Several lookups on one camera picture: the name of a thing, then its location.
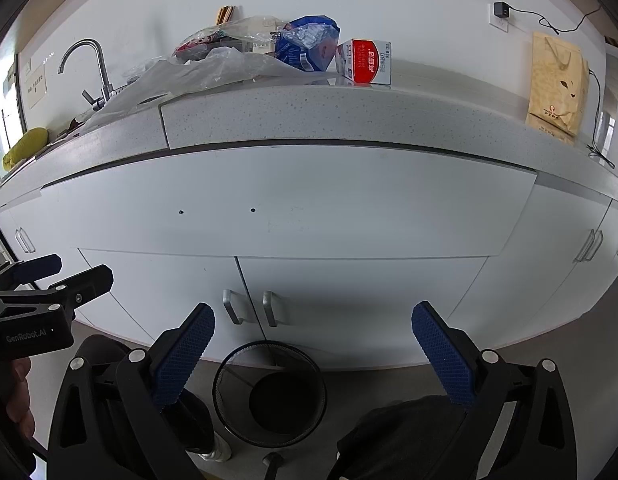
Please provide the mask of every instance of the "speckled countertop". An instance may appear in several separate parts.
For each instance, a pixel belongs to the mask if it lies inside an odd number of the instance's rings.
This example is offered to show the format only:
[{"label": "speckled countertop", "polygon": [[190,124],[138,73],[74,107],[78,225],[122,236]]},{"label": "speckled countertop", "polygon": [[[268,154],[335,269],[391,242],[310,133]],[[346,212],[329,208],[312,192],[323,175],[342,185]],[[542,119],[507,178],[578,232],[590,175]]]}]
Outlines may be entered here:
[{"label": "speckled countertop", "polygon": [[385,142],[516,164],[618,201],[618,174],[524,125],[528,102],[457,74],[419,66],[391,88],[352,87],[340,77],[246,82],[183,96],[72,138],[0,188],[0,207],[77,173],[129,157],[227,142]]}]

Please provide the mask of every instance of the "black mesh trash can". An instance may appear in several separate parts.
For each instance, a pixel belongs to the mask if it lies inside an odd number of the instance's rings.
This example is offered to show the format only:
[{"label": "black mesh trash can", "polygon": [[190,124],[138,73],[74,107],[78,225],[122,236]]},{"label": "black mesh trash can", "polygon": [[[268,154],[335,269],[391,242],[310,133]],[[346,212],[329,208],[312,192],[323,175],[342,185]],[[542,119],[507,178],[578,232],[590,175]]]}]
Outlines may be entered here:
[{"label": "black mesh trash can", "polygon": [[304,352],[275,341],[256,341],[231,352],[215,374],[213,397],[225,428],[259,447],[300,442],[327,408],[317,365]]}]

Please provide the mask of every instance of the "wooden chopsticks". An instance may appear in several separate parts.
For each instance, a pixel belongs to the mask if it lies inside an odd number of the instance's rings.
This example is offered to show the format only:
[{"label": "wooden chopsticks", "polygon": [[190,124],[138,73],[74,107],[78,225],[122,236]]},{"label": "wooden chopsticks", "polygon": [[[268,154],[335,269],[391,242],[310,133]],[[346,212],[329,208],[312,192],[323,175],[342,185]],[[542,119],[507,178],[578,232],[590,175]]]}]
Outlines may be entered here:
[{"label": "wooden chopsticks", "polygon": [[218,10],[217,16],[215,17],[215,24],[221,25],[222,23],[227,23],[228,21],[230,21],[234,9],[235,6],[231,5],[221,7],[220,10]]}]

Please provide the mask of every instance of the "chrome faucet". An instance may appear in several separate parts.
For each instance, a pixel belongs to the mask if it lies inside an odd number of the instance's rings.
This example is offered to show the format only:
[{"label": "chrome faucet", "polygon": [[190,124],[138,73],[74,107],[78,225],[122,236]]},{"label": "chrome faucet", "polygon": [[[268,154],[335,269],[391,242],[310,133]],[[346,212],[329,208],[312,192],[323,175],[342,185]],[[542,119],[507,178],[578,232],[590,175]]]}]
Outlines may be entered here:
[{"label": "chrome faucet", "polygon": [[109,82],[109,77],[107,76],[107,69],[105,68],[105,59],[102,55],[102,47],[100,47],[100,43],[96,40],[80,40],[76,41],[72,46],[67,49],[63,59],[60,60],[60,65],[58,67],[58,73],[62,74],[65,71],[65,63],[67,62],[67,58],[70,54],[75,51],[79,46],[87,45],[92,47],[96,51],[96,57],[98,59],[98,69],[100,70],[100,79],[102,80],[102,97],[98,97],[94,99],[91,97],[86,90],[83,90],[83,97],[87,100],[87,102],[92,106],[94,111],[100,110],[107,101],[112,97],[113,86]]}]

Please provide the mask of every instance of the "human hand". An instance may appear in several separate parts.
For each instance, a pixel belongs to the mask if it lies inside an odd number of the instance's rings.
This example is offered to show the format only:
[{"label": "human hand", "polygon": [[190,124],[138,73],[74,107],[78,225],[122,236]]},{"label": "human hand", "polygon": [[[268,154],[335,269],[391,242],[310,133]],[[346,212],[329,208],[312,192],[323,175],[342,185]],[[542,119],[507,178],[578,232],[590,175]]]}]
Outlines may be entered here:
[{"label": "human hand", "polygon": [[29,386],[27,385],[27,374],[31,369],[32,360],[28,357],[12,361],[12,371],[16,378],[16,386],[14,386],[14,391],[6,406],[7,415],[18,424],[20,432],[26,438],[31,438],[36,429],[32,410],[30,410]]}]

